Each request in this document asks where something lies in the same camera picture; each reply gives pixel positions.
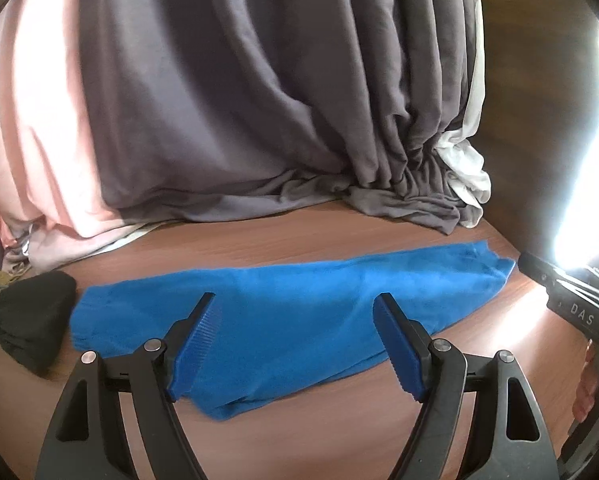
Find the person's right hand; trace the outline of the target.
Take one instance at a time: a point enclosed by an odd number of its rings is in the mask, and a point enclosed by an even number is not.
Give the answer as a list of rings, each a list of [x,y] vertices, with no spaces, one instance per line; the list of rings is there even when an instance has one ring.
[[[577,422],[583,422],[595,405],[595,393],[599,386],[599,373],[593,362],[595,350],[597,347],[590,341],[587,345],[584,367],[581,370],[572,406],[572,413]]]

